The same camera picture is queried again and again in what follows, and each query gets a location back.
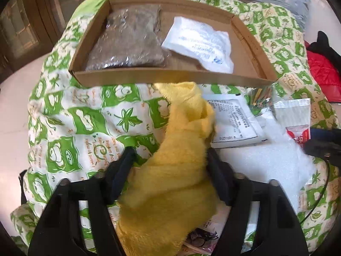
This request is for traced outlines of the red white wet wipes pack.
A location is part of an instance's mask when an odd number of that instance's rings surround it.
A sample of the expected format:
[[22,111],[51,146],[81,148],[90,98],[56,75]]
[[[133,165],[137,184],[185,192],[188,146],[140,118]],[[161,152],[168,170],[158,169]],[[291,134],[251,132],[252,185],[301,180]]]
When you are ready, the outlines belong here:
[[303,146],[310,139],[310,98],[280,100],[273,107],[279,124]]

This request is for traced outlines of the clear bag with black items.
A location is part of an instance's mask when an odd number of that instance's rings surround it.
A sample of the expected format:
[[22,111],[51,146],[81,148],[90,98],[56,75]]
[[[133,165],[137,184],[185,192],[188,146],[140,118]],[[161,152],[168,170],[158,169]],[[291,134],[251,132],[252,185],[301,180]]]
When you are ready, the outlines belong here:
[[224,229],[227,217],[225,214],[215,214],[200,227],[191,231],[184,245],[192,252],[211,255]]

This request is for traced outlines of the clear bag of green sticks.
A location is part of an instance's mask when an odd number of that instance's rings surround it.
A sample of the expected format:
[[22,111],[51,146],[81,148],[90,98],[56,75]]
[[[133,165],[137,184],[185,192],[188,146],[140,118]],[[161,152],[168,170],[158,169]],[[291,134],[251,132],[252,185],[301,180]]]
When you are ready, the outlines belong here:
[[254,116],[259,116],[263,109],[268,109],[273,105],[273,86],[263,86],[249,88],[248,106]]

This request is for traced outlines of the silver foil printed sachet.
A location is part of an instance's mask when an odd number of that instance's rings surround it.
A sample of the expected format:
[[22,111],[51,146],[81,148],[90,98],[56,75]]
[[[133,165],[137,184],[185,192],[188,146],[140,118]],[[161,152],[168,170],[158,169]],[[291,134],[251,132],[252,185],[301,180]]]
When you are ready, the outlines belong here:
[[235,94],[204,94],[215,114],[213,148],[248,146],[266,140],[246,99]]

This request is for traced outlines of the white foam block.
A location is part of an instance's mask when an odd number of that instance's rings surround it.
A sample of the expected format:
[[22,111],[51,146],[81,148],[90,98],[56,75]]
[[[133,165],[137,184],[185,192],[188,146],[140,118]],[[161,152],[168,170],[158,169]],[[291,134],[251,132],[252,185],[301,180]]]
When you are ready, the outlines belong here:
[[311,182],[316,171],[312,157],[302,150],[271,110],[263,110],[256,117],[265,132],[266,140],[257,144],[217,150],[220,159],[235,172],[250,180],[267,183],[279,181],[295,212],[304,209],[299,202],[301,189]]

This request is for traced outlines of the red padded jacket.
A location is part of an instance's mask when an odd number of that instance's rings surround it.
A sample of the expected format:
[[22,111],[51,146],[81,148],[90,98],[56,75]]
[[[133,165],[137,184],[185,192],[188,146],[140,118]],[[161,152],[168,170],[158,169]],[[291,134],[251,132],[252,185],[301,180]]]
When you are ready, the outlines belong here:
[[330,46],[318,45],[312,50],[313,43],[305,42],[305,46],[313,79],[329,102],[340,103],[340,55]]

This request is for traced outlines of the brown cardboard tray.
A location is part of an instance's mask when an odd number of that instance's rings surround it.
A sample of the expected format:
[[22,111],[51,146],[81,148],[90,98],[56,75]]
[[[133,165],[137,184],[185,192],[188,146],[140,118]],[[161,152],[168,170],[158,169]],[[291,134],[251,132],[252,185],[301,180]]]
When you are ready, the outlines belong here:
[[[171,53],[163,67],[130,67],[86,71],[89,52],[101,33],[107,16],[114,10],[133,5],[160,5],[160,35],[165,37],[176,16],[200,21],[216,31],[228,33],[232,45],[232,74],[205,70],[198,61]],[[228,11],[189,0],[107,0],[90,21],[71,61],[69,72],[85,87],[127,83],[224,84],[260,87],[272,84],[277,75],[265,52],[240,18]]]

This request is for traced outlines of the green white patterned quilt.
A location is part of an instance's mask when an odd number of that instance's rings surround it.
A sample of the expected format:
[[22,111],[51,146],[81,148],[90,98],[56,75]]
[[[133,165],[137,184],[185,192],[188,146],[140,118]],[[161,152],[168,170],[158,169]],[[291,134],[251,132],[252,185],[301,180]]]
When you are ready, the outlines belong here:
[[[89,179],[126,146],[140,164],[157,151],[168,120],[168,103],[151,84],[81,86],[68,69],[95,13],[106,0],[85,0],[45,59],[28,101],[28,162],[23,178],[27,201],[10,219],[14,241],[29,246],[37,221],[57,183]],[[331,104],[308,66],[303,31],[282,6],[239,0],[190,0],[237,15],[276,69],[276,94],[310,99],[313,128],[340,128]]]

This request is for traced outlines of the yellow terry towel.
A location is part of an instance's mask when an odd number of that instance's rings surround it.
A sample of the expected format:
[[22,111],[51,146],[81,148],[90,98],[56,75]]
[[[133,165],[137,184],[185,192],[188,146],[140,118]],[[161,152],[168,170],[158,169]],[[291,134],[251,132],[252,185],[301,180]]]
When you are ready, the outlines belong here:
[[157,89],[170,103],[164,140],[118,200],[116,232],[127,255],[176,255],[218,204],[206,170],[213,108],[193,82]]

